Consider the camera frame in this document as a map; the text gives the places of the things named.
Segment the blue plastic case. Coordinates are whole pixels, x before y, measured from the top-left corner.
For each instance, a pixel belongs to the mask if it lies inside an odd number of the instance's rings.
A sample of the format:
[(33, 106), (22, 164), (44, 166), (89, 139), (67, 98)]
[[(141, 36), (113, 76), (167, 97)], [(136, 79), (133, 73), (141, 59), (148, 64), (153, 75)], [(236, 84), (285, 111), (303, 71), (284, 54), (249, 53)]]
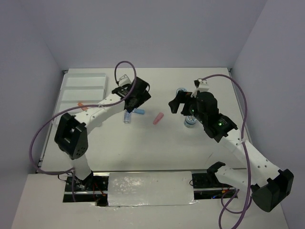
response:
[(143, 109), (134, 109), (133, 112), (136, 113), (136, 114), (140, 114), (140, 115), (145, 114), (145, 110), (143, 110)]

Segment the orange plastic case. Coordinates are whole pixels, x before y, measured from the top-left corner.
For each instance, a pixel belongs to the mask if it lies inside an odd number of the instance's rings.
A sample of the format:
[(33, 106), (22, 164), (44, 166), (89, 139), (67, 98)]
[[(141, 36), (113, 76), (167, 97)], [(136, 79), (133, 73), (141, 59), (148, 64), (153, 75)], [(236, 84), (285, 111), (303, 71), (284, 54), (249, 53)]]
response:
[(83, 111), (86, 111), (88, 109), (88, 107), (86, 107), (84, 104), (82, 103), (78, 103), (78, 107), (80, 107)]

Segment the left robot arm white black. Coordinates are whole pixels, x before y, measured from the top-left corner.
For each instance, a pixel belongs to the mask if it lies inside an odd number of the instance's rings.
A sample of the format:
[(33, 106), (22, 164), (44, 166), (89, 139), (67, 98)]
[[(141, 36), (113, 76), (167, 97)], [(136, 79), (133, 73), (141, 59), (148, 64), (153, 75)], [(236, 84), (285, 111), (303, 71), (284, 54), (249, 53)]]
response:
[(76, 185), (82, 190), (93, 186), (93, 171), (86, 158), (88, 135), (101, 126), (111, 116), (122, 111), (132, 112), (151, 98), (150, 85), (139, 77), (133, 82), (125, 75), (120, 78), (119, 86), (112, 90), (96, 107), (74, 115), (64, 113), (59, 121), (54, 141), (65, 152), (75, 169)]

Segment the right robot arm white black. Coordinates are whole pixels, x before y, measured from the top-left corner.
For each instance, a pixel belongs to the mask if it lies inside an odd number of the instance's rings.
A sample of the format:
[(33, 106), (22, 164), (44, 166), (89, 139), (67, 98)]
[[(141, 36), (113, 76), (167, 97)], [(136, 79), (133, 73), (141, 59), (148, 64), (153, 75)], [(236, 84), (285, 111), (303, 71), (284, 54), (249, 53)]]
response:
[(263, 211), (271, 212), (291, 192), (294, 175), (289, 169), (281, 170), (264, 157), (247, 139), (243, 140), (237, 125), (221, 114), (217, 100), (210, 92), (179, 91), (169, 102), (173, 114), (183, 104), (181, 114), (193, 115), (205, 133), (222, 144), (251, 172), (250, 175), (230, 168), (224, 162), (216, 162), (207, 170), (207, 181), (217, 187), (228, 184), (241, 191), (250, 192), (254, 203)]

